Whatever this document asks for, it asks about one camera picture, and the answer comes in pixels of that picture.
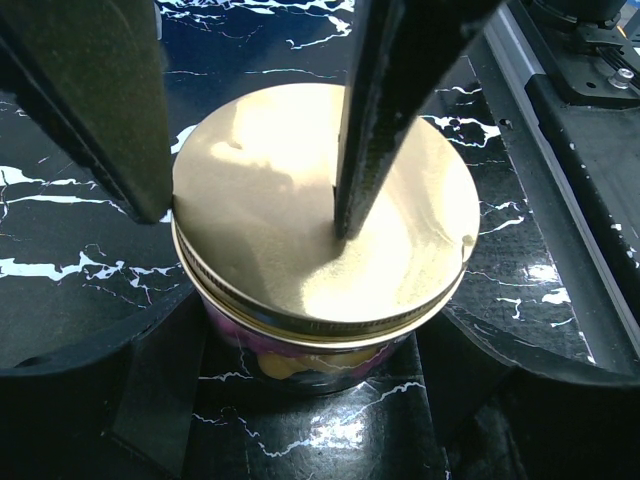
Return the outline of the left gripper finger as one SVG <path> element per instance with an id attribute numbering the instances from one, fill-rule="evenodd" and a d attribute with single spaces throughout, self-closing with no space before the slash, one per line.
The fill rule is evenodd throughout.
<path id="1" fill-rule="evenodd" d="M 2 478 L 179 478 L 206 336 L 199 295 L 177 289 L 2 370 Z"/>
<path id="2" fill-rule="evenodd" d="M 417 331 L 456 479 L 636 479 L 639 379 L 525 342 L 453 305 Z"/>

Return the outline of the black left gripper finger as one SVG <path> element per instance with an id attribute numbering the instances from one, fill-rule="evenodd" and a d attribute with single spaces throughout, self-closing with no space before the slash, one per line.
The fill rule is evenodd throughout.
<path id="1" fill-rule="evenodd" d="M 133 220 L 172 202 L 152 1 L 4 1 L 1 89 Z"/>
<path id="2" fill-rule="evenodd" d="M 337 239 L 359 234 L 412 122 L 500 4 L 357 2 L 334 189 Z"/>

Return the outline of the scooped star candies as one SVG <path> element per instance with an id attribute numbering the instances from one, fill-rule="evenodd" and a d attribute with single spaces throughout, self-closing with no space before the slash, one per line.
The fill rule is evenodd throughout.
<path id="1" fill-rule="evenodd" d="M 259 371 L 277 381 L 307 382 L 313 386 L 338 381 L 354 383 L 397 349 L 397 342 L 391 342 L 343 353 L 304 351 L 297 345 L 247 330 L 209 304 L 205 309 L 220 337 L 227 344 L 240 348 L 245 356 L 252 356 Z"/>

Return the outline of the clear plastic jar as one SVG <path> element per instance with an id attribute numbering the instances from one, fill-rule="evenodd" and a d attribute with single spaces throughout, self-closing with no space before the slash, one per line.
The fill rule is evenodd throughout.
<path id="1" fill-rule="evenodd" d="M 384 363 L 425 317 L 365 301 L 328 300 L 318 310 L 300 301 L 200 292 L 219 352 L 232 366 L 215 375 L 256 381 L 298 395 L 349 389 Z"/>

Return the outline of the gold jar lid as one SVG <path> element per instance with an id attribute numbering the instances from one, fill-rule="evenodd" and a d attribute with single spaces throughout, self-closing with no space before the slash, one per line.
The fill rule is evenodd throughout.
<path id="1" fill-rule="evenodd" d="M 401 336 L 453 296 L 480 228 L 470 171 L 411 125 L 352 240 L 334 234 L 344 90 L 287 84 L 207 116 L 173 166 L 172 234 L 198 292 L 235 323 L 312 350 Z"/>

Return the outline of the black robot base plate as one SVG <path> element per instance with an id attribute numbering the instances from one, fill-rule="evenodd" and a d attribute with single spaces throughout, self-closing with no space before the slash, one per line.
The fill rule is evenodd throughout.
<path id="1" fill-rule="evenodd" d="M 639 374 L 639 110 L 481 81 L 598 367 Z"/>

